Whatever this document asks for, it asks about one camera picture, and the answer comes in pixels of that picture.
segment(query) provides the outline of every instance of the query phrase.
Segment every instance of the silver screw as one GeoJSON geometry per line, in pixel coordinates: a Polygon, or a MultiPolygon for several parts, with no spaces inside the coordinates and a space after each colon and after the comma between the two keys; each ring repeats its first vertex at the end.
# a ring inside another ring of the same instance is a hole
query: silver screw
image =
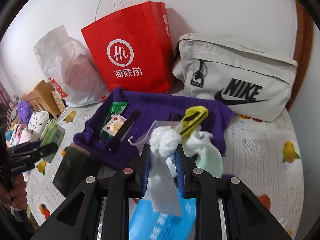
{"type": "Polygon", "coordinates": [[[94,176],[89,176],[85,179],[85,181],[87,183],[93,183],[96,180],[96,178],[94,176]]]}
{"type": "Polygon", "coordinates": [[[125,168],[125,169],[123,170],[123,173],[124,173],[124,174],[131,174],[131,173],[133,173],[133,169],[131,169],[131,168],[125,168]]]}
{"type": "Polygon", "coordinates": [[[231,181],[231,183],[233,183],[233,184],[239,184],[239,183],[240,183],[240,180],[239,180],[239,178],[237,178],[237,177],[232,177],[230,181],[231,181]]]}
{"type": "Polygon", "coordinates": [[[201,169],[201,168],[194,168],[194,169],[193,169],[193,172],[194,172],[195,174],[201,174],[201,173],[203,172],[203,169],[201,169]]]}

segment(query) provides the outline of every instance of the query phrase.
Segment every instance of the chair backrest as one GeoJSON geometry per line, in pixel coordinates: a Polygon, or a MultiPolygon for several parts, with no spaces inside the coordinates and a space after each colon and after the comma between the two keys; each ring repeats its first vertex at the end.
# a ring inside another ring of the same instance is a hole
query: chair backrest
{"type": "Polygon", "coordinates": [[[47,111],[54,117],[61,114],[44,80],[41,80],[33,91],[23,95],[21,99],[27,101],[35,110],[47,111]]]}

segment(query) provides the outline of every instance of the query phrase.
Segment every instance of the pink curtain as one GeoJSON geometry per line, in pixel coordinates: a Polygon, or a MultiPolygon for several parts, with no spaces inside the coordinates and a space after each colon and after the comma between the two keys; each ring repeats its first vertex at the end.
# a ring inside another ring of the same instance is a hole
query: pink curtain
{"type": "MultiPolygon", "coordinates": [[[[5,104],[6,106],[9,106],[10,103],[10,96],[7,92],[7,90],[5,90],[5,88],[3,87],[1,81],[0,81],[0,103],[1,104],[5,104]]],[[[7,128],[10,128],[10,124],[11,124],[11,109],[8,110],[8,114],[7,114],[7,128]]]]}

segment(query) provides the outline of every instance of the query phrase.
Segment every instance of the nike bag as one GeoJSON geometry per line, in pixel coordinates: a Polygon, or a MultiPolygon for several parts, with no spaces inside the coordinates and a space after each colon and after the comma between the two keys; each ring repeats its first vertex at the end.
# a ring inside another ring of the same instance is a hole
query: nike bag
{"type": "Polygon", "coordinates": [[[49,31],[33,51],[42,71],[68,106],[94,104],[108,96],[103,80],[64,26],[49,31]]]}
{"type": "Polygon", "coordinates": [[[81,32],[110,90],[121,86],[165,93],[171,89],[173,53],[163,2],[122,8],[81,32]]]}
{"type": "Polygon", "coordinates": [[[272,121],[291,96],[297,62],[233,35],[179,38],[173,74],[185,95],[221,101],[236,114],[272,121]]]}

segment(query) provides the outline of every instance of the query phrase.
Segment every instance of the nike swoosh logo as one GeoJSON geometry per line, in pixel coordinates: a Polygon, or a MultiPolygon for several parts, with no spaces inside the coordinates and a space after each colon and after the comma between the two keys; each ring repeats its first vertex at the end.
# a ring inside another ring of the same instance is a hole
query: nike swoosh logo
{"type": "Polygon", "coordinates": [[[222,97],[222,90],[219,91],[214,95],[214,100],[220,101],[224,103],[226,106],[232,106],[232,105],[242,105],[242,104],[250,104],[250,103],[256,103],[256,102],[262,102],[262,101],[268,101],[268,99],[265,100],[255,100],[255,99],[250,99],[250,100],[226,100],[222,97]]]}

